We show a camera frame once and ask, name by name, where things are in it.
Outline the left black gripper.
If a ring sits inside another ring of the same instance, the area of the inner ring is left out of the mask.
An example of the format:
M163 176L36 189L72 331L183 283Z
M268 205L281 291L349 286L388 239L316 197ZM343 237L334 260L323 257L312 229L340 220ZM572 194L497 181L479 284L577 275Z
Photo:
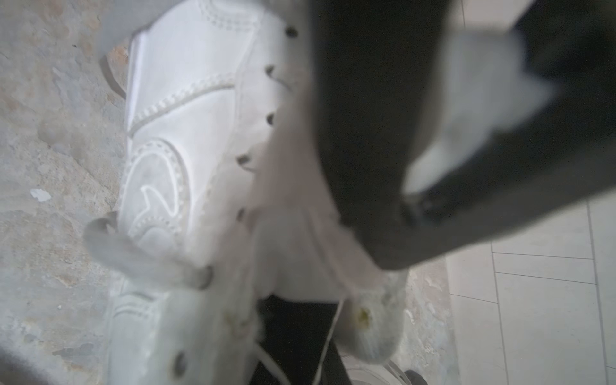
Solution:
M615 4L535 1L510 29L449 35L431 145L370 252L401 270L504 237L615 186Z

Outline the black insole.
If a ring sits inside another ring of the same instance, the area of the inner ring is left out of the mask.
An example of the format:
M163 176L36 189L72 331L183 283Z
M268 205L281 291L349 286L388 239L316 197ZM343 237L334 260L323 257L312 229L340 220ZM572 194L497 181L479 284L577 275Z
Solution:
M395 224L447 1L312 1L317 139L342 222Z

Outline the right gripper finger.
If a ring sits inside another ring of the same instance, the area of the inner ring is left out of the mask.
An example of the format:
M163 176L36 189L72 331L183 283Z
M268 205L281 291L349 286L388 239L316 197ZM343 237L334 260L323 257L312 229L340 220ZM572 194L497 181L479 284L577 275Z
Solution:
M341 303L296 303L274 295L258 301L260 347L291 384L351 384L333 342Z

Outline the white sneaker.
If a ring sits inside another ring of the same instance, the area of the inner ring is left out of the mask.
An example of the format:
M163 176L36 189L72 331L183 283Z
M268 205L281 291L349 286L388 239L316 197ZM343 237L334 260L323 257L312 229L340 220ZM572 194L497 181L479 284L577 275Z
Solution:
M97 56L125 99L115 209L83 240L112 270L110 384L291 384L258 301L341 303L339 354L384 364L407 271L341 223L313 136L304 1L115 1Z

